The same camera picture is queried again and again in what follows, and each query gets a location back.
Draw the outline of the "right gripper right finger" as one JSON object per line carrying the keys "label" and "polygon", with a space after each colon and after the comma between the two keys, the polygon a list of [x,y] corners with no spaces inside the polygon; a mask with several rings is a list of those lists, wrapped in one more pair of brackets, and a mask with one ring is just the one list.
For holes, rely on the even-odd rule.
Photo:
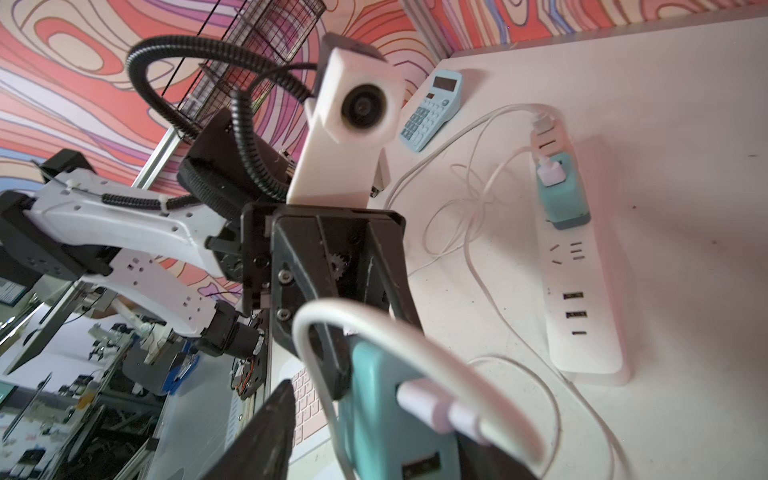
{"label": "right gripper right finger", "polygon": [[457,433],[462,480],[537,480],[528,467],[494,445],[483,446]]}

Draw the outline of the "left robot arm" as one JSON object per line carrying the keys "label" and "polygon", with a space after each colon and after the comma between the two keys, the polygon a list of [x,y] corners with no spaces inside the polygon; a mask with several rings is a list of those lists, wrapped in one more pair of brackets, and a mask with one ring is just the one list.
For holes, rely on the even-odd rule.
{"label": "left robot arm", "polygon": [[[1,197],[1,242],[33,272],[102,285],[163,320],[201,351],[262,363],[266,335],[244,317],[270,313],[270,334],[295,348],[293,317],[306,303],[344,298],[420,326],[408,286],[405,221],[343,196],[320,163],[321,189],[298,180],[284,203],[248,202],[237,222],[196,205],[170,214],[109,205],[116,189],[68,151],[68,169],[34,197]],[[242,306],[206,299],[174,280],[154,259],[174,258],[212,275],[239,266]]]}

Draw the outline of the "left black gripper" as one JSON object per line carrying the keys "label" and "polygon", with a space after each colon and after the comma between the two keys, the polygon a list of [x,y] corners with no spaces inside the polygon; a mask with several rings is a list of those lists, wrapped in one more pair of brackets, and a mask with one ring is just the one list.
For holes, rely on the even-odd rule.
{"label": "left black gripper", "polygon": [[242,306],[295,353],[294,317],[323,298],[353,300],[422,327],[409,288],[405,218],[391,210],[251,202],[240,217]]}

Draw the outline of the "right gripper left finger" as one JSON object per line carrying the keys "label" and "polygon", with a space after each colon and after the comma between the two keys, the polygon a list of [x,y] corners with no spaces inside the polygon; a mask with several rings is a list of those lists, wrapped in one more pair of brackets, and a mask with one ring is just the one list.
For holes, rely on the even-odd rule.
{"label": "right gripper left finger", "polygon": [[295,427],[294,388],[283,380],[202,478],[286,479]]}

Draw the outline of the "white power strip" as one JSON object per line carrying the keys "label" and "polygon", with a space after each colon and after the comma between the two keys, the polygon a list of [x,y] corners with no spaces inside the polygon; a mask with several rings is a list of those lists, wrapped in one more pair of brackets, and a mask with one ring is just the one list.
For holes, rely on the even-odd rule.
{"label": "white power strip", "polygon": [[545,218],[536,174],[545,185],[563,181],[551,157],[567,152],[576,161],[562,121],[539,113],[532,122],[533,206],[543,284],[549,358],[572,382],[620,386],[630,369],[621,344],[612,292],[605,278],[594,223],[557,230]]}

